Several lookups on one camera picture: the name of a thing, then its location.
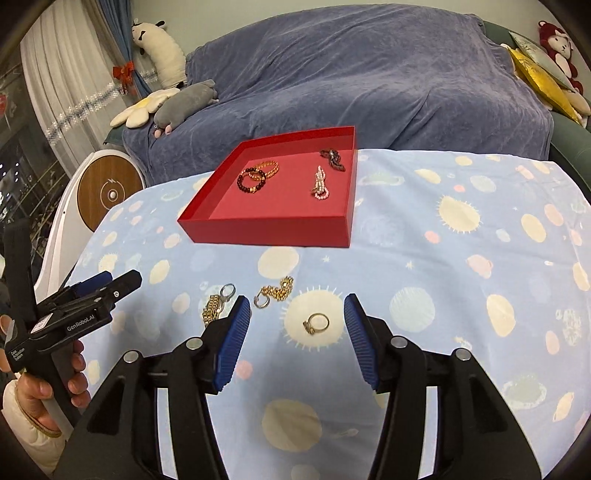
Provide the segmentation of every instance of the white plush llama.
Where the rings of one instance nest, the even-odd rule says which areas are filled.
[[[158,73],[163,89],[182,87],[187,81],[185,74],[185,55],[181,47],[161,27],[164,21],[153,23],[134,23],[132,35],[140,53],[148,53]]]

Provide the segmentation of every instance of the wooden disc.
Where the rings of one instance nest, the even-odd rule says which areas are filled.
[[[107,155],[95,160],[78,184],[82,220],[94,232],[109,210],[141,189],[141,178],[126,159]]]

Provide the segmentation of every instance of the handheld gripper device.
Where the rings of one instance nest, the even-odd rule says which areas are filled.
[[[227,317],[172,352],[125,353],[78,422],[53,479],[170,480],[157,430],[157,389],[166,388],[178,480],[228,480],[205,395],[217,395],[232,378],[250,319],[240,295]]]
[[[523,431],[470,351],[425,352],[345,298],[345,323],[364,380],[390,392],[368,480],[416,480],[427,387],[437,387],[437,447],[429,480],[540,480]]]
[[[115,303],[138,289],[142,278],[135,270],[115,280],[103,272],[60,289],[38,305],[26,219],[6,225],[4,253],[13,316],[5,344],[8,363],[13,372],[26,370],[51,385],[53,398],[43,403],[67,439],[82,415],[67,388],[74,374],[73,341],[109,323]]]

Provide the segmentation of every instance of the gray plush toy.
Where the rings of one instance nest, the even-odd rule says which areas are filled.
[[[205,80],[182,89],[166,100],[154,115],[156,130],[154,136],[160,138],[162,131],[170,135],[187,118],[205,107],[218,103],[217,92],[213,89],[216,82]]]

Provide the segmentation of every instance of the red tray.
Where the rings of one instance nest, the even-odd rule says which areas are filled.
[[[320,150],[331,148],[339,151],[344,172],[320,156]],[[239,190],[240,172],[267,160],[278,162],[279,172],[256,193]],[[326,200],[310,193],[318,166],[326,173]],[[245,141],[209,177],[178,222],[195,243],[348,247],[356,172],[354,127]]]

